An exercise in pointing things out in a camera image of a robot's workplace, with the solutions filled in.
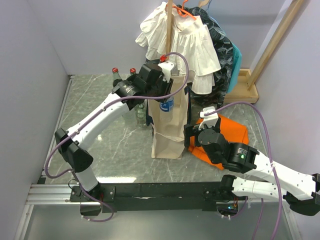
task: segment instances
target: gray floor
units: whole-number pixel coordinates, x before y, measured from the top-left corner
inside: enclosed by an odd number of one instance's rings
[[[60,126],[66,130],[88,115],[111,92],[112,82],[112,75],[76,75],[72,80]],[[198,118],[199,109],[199,106],[192,106],[193,120]],[[249,145],[266,152],[255,114],[249,106],[232,106],[221,114],[247,126]],[[137,127],[132,111],[104,130],[89,153],[94,158],[93,171],[101,183],[219,181],[229,172],[208,165],[188,151],[178,160],[151,158],[151,150],[151,128]],[[62,157],[55,154],[49,172],[55,175],[67,168]],[[71,179],[72,175],[67,173],[57,179],[47,179],[45,183],[65,184]]]
[[[269,240],[275,226],[278,203],[264,205],[256,240]],[[221,219],[217,212],[201,210],[121,211],[103,223],[80,218],[79,206],[37,205],[33,209],[25,240],[249,240],[260,203],[245,206],[239,216]],[[103,219],[109,216],[104,213]],[[276,240],[291,240],[284,214]]]

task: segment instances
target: wooden stick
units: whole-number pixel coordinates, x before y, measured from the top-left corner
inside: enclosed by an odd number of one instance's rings
[[[165,53],[170,53],[170,44],[171,44],[171,21],[172,21],[172,4],[173,0],[168,0],[168,10],[167,10],[167,27],[166,27],[166,46]]]
[[[284,33],[286,32],[287,28],[289,27],[290,23],[298,13],[302,3],[304,0],[292,0],[289,8],[285,12],[279,26],[275,30],[270,42],[266,46],[261,58],[259,59],[258,63],[256,64],[248,82],[247,82],[247,89],[250,90],[252,86],[255,84],[256,80],[260,76],[262,70],[265,68],[267,62],[269,61],[272,53],[274,52],[275,48],[277,47],[279,41],[283,37]]]
[[[201,8],[201,7],[205,6],[205,5],[207,5],[209,3],[209,1],[210,0],[200,1],[199,4],[198,4],[198,7]]]

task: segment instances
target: red bottle cap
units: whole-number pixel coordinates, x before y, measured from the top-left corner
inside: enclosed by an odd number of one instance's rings
[[[165,56],[165,55],[162,55],[161,57],[160,57],[160,63],[163,63],[164,61],[166,61],[167,60],[167,57]]]

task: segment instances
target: white shirt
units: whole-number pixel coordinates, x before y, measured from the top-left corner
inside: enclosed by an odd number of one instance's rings
[[[135,40],[140,46],[148,46],[146,58],[159,59],[166,54],[167,12],[166,2],[157,7],[141,24],[141,34]],[[188,82],[193,82],[192,91],[196,94],[209,94],[215,85],[213,73],[221,66],[207,25],[200,16],[182,17],[172,9],[173,26],[171,34],[171,52],[182,54],[189,65]],[[181,57],[170,55],[169,59],[177,63],[180,75],[186,74],[186,66]]]

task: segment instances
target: paper bag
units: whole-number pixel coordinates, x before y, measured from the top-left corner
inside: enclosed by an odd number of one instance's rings
[[[178,90],[184,82],[184,76],[172,76],[171,93]],[[181,159],[184,146],[184,125],[187,124],[189,105],[188,86],[173,96],[171,121],[163,121],[166,112],[160,109],[160,103],[148,100],[148,115],[152,118],[153,128],[152,158]]]

